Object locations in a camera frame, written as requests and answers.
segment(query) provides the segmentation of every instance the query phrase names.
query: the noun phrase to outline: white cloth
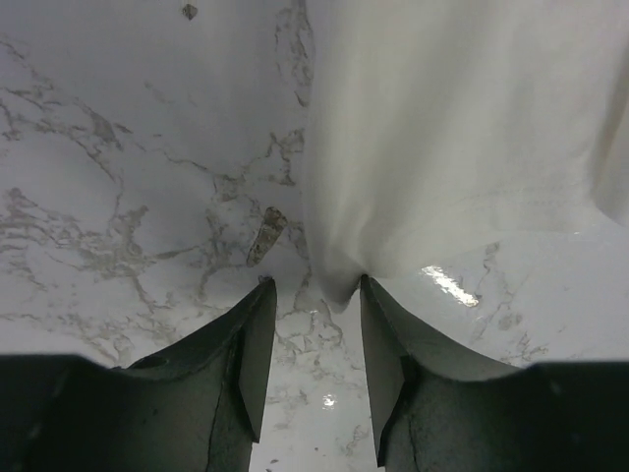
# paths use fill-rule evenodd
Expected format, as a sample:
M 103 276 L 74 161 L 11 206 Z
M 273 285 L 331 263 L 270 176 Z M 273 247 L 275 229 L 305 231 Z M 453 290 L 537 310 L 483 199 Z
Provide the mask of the white cloth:
M 331 301 L 509 231 L 629 221 L 629 1 L 336 0 L 319 23 L 304 206 Z

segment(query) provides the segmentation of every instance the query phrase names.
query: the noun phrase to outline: cloth fold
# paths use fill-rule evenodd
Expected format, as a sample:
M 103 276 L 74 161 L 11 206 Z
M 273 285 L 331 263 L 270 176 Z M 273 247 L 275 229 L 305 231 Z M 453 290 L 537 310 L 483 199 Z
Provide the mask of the cloth fold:
M 329 301 L 513 231 L 629 222 L 629 2 L 338 0 L 323 21 L 303 181 Z

